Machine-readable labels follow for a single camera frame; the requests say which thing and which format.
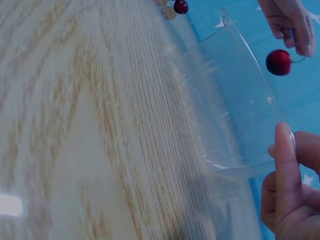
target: cherry stem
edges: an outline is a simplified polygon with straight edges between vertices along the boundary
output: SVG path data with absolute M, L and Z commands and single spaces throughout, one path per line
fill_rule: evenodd
M 291 63 L 293 64 L 297 64 L 297 63 L 301 63 L 303 60 L 305 60 L 307 57 L 304 56 L 302 59 L 298 60 L 298 61 L 291 61 Z

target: blue cloth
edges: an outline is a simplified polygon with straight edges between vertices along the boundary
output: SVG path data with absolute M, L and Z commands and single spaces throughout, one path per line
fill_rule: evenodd
M 265 59 L 269 52 L 284 49 L 281 40 L 276 40 L 256 1 L 248 0 L 187 0 L 189 5 L 188 20 L 201 42 L 219 28 L 222 13 L 219 6 L 226 8 L 231 18 L 243 34 L 261 67 L 265 69 Z M 320 46 L 320 1 L 305 2 L 311 12 L 317 45 Z M 294 50 L 289 50 L 292 58 L 300 59 Z M 267 73 L 268 81 L 273 88 L 275 98 L 284 111 L 293 131 L 304 130 L 320 134 L 320 51 L 315 56 L 292 66 L 287 76 L 277 77 Z M 305 183 L 319 188 L 318 176 L 310 169 L 301 167 Z M 257 213 L 260 210 L 261 185 L 264 176 L 250 180 Z M 261 222 L 264 240 L 275 239 Z

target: plastic container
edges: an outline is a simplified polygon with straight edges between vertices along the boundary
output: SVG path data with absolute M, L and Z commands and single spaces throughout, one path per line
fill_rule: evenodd
M 185 104 L 199 157 L 215 172 L 249 178 L 274 169 L 267 148 L 286 118 L 245 39 L 221 10 L 224 27 L 182 57 Z

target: wood grain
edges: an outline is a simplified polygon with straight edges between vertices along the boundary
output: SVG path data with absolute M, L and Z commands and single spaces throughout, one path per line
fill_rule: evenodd
M 0 193 L 22 202 L 0 239 L 260 239 L 247 183 L 197 155 L 185 21 L 152 0 L 0 0 Z

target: red cherry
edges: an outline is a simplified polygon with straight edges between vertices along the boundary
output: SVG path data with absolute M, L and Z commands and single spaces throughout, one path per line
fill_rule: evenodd
M 268 71 L 277 76 L 284 76 L 290 73 L 291 57 L 285 50 L 274 50 L 266 58 L 266 68 Z
M 188 3 L 185 0 L 176 0 L 173 8 L 177 14 L 186 14 L 189 10 Z

